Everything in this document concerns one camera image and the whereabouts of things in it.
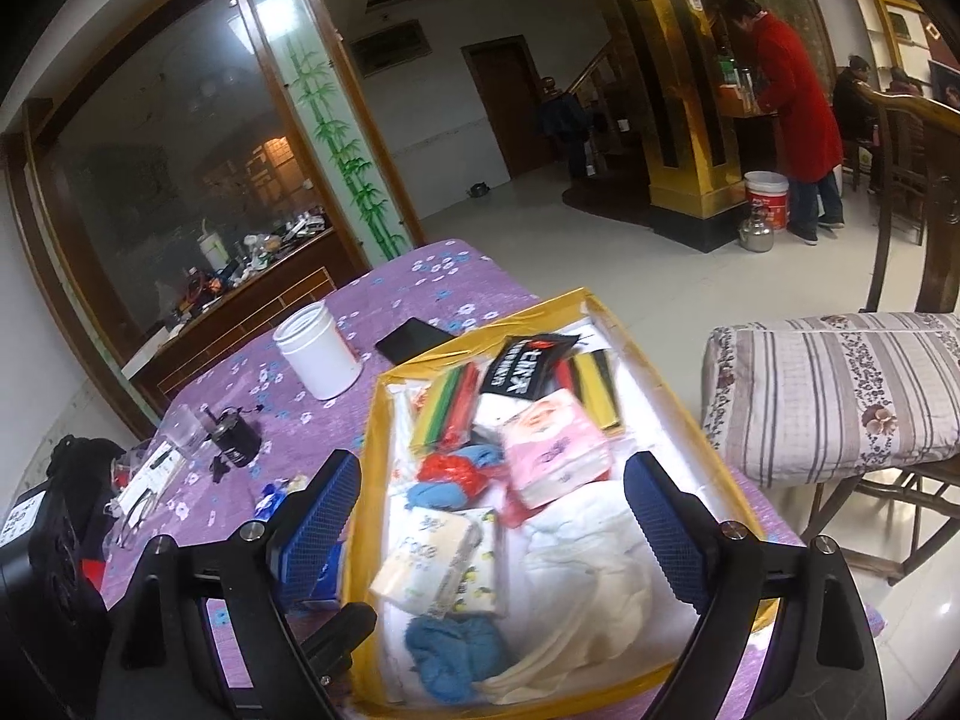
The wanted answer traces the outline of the blue Vinda tissue pack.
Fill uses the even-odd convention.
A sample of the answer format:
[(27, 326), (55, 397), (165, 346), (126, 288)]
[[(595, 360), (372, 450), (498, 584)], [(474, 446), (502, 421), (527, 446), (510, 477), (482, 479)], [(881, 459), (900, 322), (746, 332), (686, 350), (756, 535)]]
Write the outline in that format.
[(313, 594), (358, 496), (353, 478), (329, 479), (319, 486), (267, 484), (254, 509), (254, 518), (270, 525), (277, 537), (268, 546), (267, 566), (274, 576), (275, 596), (284, 610)]

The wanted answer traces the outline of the white cloth towel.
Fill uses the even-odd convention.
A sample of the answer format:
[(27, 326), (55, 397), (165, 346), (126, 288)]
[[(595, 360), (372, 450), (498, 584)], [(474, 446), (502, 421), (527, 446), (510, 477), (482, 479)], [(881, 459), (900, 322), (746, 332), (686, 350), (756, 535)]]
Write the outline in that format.
[(505, 717), (590, 712), (641, 694), (692, 630), (618, 479), (505, 528), (500, 559), (498, 626), (512, 665), (477, 691)]

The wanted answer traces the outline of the blue towel cloth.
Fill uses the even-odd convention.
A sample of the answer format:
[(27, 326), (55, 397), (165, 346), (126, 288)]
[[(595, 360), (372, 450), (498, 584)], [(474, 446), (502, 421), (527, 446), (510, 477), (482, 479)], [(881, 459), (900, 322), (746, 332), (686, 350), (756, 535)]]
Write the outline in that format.
[(477, 697), (475, 684), (516, 663), (488, 616), (414, 617), (404, 635), (421, 686), (439, 704), (460, 706)]

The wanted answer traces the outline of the lemon print tissue pack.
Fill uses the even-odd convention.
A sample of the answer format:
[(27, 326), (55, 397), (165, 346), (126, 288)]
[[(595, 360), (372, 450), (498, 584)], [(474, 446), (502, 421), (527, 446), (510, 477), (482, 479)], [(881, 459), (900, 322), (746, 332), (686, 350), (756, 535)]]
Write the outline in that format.
[(371, 593), (413, 616), (501, 616), (505, 577), (494, 509), (413, 507), (389, 520), (386, 559)]

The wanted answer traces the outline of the blue cloth red bag bundle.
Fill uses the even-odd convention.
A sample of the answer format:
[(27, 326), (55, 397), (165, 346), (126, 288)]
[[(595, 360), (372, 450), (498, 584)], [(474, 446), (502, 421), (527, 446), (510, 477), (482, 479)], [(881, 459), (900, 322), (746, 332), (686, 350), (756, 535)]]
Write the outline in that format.
[(407, 491), (407, 507), (462, 511), (482, 497), (503, 463), (493, 444), (469, 444), (452, 454), (430, 454)]

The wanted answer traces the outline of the colourful sponge pack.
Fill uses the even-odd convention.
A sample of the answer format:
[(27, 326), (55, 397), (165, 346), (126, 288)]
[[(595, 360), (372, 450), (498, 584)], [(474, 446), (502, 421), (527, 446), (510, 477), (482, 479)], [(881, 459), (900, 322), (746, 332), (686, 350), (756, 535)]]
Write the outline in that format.
[(420, 395), (409, 396), (410, 450), (418, 455), (452, 452), (466, 447), (472, 437), (494, 442), (506, 422), (558, 390), (568, 390), (602, 433), (615, 436), (623, 431), (612, 356), (608, 349), (594, 349), (564, 355), (548, 369), (542, 392), (532, 400), (483, 392), (477, 362), (449, 369)]

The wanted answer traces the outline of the pink rose tissue pack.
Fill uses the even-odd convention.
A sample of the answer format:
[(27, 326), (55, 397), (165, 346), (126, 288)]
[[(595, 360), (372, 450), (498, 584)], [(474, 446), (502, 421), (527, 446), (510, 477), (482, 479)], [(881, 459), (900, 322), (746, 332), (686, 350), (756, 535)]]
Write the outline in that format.
[(500, 440), (509, 487), (531, 509), (544, 507), (612, 470), (607, 437), (564, 388), (505, 422)]

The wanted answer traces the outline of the black snack packet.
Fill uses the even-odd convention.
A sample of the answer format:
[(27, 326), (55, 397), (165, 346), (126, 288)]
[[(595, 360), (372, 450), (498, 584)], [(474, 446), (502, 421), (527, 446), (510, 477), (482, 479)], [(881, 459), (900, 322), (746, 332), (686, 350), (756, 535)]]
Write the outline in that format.
[(537, 333), (508, 337), (487, 367), (480, 394), (535, 401), (547, 393), (555, 369), (578, 344), (578, 335)]

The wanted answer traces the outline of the eyeglasses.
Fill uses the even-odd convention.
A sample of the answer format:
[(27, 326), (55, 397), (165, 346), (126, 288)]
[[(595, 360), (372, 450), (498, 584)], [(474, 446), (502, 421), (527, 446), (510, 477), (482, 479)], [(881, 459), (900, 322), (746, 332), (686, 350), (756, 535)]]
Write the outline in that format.
[(103, 543), (106, 550), (130, 550), (146, 519), (155, 510), (156, 502), (158, 495), (151, 489), (145, 489), (128, 507), (124, 507), (117, 497), (111, 499), (104, 506), (104, 513), (110, 520)]

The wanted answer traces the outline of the white notebook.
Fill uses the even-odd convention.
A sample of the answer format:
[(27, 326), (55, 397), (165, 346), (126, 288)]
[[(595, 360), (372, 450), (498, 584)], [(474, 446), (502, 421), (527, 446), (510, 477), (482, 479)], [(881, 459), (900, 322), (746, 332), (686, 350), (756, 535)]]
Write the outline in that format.
[(161, 442), (143, 459), (142, 465), (117, 494), (119, 511), (124, 515), (139, 511), (144, 505), (158, 499), (172, 478), (184, 465), (184, 456), (174, 445)]

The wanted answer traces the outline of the black bag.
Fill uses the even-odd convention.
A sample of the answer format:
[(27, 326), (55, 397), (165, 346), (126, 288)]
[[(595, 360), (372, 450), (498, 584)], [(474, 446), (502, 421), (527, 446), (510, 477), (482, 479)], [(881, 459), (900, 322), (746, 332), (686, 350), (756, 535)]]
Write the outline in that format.
[(124, 455), (114, 440), (68, 434), (53, 447), (49, 486), (62, 493), (72, 509), (100, 511), (112, 496), (112, 465)]

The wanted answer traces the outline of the purple floral tablecloth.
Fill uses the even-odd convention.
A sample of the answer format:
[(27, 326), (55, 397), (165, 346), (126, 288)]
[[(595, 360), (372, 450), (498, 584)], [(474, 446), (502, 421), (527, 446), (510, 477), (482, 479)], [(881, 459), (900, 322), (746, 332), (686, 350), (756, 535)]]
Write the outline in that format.
[(672, 533), (626, 502), (640, 452), (727, 538), (799, 546), (594, 294), (534, 301), (446, 241), (182, 390), (119, 499), (107, 603), (149, 546), (223, 544), (268, 484), (342, 450), (359, 471), (345, 522), (299, 528), (275, 574), (283, 605), (332, 571), (340, 600), (376, 612), (350, 671), (368, 717), (640, 717), (697, 622), (659, 564)]

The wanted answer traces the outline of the black round device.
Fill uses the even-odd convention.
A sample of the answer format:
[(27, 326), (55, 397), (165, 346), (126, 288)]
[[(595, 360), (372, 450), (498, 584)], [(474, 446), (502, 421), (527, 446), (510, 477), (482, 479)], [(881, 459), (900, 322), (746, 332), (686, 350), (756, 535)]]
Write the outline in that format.
[(208, 406), (200, 410), (200, 424), (206, 432), (206, 444), (212, 444), (215, 456), (210, 461), (213, 483), (218, 484), (233, 468), (244, 468), (256, 460), (262, 449), (262, 437), (247, 421), (241, 408), (213, 413)]

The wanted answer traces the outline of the clear plastic cup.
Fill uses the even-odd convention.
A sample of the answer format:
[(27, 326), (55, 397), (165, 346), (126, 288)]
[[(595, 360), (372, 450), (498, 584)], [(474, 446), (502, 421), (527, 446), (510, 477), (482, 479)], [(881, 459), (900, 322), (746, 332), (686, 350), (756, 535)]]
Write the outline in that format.
[(197, 460), (212, 452), (212, 441), (200, 416), (190, 406), (176, 405), (160, 424), (160, 436), (185, 460)]

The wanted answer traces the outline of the striped cushion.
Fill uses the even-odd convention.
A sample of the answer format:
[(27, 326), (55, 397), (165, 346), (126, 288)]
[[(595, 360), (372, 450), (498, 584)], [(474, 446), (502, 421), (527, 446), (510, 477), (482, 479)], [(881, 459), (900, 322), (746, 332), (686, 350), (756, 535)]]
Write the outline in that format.
[(866, 312), (726, 325), (701, 427), (758, 486), (839, 481), (958, 454), (958, 317)]

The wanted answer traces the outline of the white plastic jar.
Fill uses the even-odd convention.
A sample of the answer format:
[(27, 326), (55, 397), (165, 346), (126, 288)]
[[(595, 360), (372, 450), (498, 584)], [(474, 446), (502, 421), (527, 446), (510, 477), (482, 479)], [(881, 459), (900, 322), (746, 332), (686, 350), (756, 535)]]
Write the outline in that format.
[(286, 317), (275, 328), (272, 340), (316, 400), (342, 395), (363, 371), (363, 362), (324, 301), (305, 305)]

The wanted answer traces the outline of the yellow cardboard box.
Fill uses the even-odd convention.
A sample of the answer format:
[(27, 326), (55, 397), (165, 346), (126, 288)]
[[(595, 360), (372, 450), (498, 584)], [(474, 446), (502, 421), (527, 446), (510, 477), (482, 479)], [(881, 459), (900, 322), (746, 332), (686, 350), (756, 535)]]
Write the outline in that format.
[[(695, 626), (626, 502), (651, 452), (721, 520), (761, 520), (695, 420), (584, 289), (387, 372), (374, 390), (343, 590), (379, 616), (352, 666), (370, 718), (628, 717)], [(505, 671), (444, 704), (407, 645), (478, 619)]]

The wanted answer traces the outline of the black smartphone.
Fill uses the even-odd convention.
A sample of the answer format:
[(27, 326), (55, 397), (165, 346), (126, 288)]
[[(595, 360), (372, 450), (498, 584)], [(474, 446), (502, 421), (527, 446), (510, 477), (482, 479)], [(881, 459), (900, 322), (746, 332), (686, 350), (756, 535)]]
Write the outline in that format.
[(453, 338), (452, 333), (412, 317), (394, 328), (391, 333), (387, 333), (381, 340), (376, 341), (374, 348), (392, 366), (400, 366), (436, 346), (448, 343)]

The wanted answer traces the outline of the metal kettle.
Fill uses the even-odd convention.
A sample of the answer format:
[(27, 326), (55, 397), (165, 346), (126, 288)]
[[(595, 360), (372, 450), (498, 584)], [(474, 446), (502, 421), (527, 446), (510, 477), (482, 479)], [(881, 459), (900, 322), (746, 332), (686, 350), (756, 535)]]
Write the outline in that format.
[(766, 254), (775, 245), (775, 228), (771, 226), (768, 211), (763, 206), (754, 206), (750, 215), (740, 223), (739, 244), (752, 254)]

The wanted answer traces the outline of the wooden glass cabinet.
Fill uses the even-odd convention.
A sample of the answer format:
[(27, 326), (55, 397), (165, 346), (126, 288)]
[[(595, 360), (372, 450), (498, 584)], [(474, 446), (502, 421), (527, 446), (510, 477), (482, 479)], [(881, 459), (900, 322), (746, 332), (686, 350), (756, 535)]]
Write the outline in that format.
[(332, 0), (44, 0), (2, 104), (5, 190), (53, 321), (94, 392), (153, 429), (187, 364), (293, 282), (270, 266), (133, 371), (190, 268), (319, 210), (302, 260), (345, 281), (423, 239)]

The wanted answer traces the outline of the red white bucket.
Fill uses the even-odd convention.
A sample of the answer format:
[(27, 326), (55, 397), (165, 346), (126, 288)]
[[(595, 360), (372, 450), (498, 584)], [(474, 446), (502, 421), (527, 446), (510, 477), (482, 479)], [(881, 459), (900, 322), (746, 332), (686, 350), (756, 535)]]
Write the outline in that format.
[(788, 177), (773, 171), (747, 171), (745, 188), (747, 188), (748, 200), (765, 208), (768, 221), (776, 231), (788, 226)]

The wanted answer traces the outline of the person in red coat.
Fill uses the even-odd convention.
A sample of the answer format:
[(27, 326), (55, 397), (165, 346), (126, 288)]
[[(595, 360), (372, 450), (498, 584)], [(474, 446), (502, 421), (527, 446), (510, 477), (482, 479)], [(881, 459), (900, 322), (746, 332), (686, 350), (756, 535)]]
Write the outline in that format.
[(843, 226), (843, 200), (835, 167), (843, 145), (827, 94), (799, 34), (755, 0), (726, 0), (729, 25), (747, 34), (754, 46), (761, 86), (757, 103), (779, 122), (786, 176), (791, 184), (788, 229), (807, 245), (818, 231)]

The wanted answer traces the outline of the seated person in black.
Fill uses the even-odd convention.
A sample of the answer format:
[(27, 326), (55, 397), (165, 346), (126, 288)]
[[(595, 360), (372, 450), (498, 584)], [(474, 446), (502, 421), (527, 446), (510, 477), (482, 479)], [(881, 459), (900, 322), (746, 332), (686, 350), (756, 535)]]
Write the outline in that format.
[(857, 146), (874, 146), (875, 114), (872, 104), (861, 94), (869, 81), (871, 66), (861, 55), (851, 54), (848, 65), (836, 77), (833, 88), (833, 112), (839, 135)]

